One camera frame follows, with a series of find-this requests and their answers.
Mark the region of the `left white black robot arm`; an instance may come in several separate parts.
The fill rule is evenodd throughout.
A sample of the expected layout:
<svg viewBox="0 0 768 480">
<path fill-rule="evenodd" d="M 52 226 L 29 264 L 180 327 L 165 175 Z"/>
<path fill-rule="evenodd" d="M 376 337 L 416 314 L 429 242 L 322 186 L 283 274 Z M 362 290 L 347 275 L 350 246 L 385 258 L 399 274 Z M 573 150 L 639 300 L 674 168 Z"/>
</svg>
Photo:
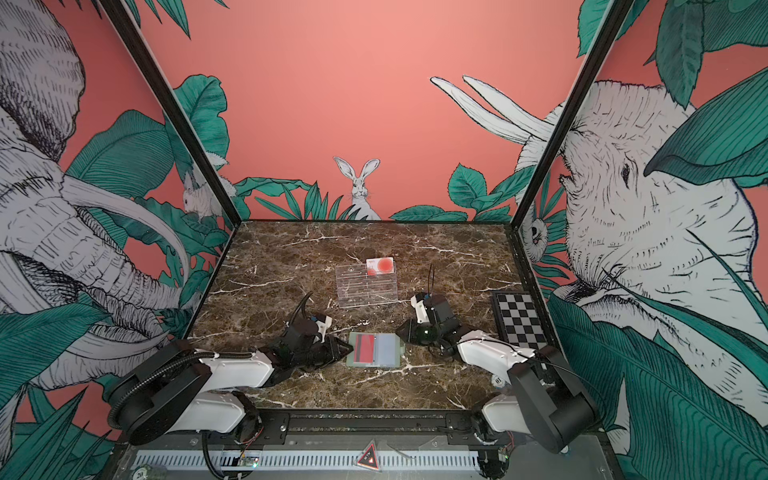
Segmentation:
<svg viewBox="0 0 768 480">
<path fill-rule="evenodd" d="M 246 352 L 205 351 L 176 340 L 107 391 L 108 423 L 134 446 L 176 431 L 214 432 L 248 444 L 261 436 L 264 422 L 246 390 L 273 387 L 299 369 L 321 369 L 353 352 L 328 334 L 330 324 L 325 315 L 292 320 Z"/>
</svg>

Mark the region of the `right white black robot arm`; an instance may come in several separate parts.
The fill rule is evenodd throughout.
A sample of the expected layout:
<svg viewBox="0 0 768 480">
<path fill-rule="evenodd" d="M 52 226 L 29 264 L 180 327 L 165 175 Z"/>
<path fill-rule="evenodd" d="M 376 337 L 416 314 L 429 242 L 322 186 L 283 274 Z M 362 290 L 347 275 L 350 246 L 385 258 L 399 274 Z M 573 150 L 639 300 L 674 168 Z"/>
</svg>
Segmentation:
<svg viewBox="0 0 768 480">
<path fill-rule="evenodd" d="M 415 317 L 397 328 L 401 340 L 434 347 L 440 357 L 483 369 L 510 388 L 473 410 L 470 431 L 479 442 L 494 445 L 519 433 L 558 453 L 599 423 L 596 402 L 558 349 L 496 339 L 462 322 L 443 295 L 419 292 L 410 304 Z"/>
</svg>

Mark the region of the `clear plastic organizer box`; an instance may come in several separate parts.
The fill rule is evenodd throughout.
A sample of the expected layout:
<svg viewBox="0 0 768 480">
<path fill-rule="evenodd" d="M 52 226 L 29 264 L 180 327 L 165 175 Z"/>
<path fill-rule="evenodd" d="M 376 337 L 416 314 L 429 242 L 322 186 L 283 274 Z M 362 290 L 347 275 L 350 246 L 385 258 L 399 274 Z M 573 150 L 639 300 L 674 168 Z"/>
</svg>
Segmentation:
<svg viewBox="0 0 768 480">
<path fill-rule="evenodd" d="M 398 301 L 394 266 L 384 272 L 364 264 L 335 268 L 337 301 L 341 308 L 384 305 Z"/>
</svg>

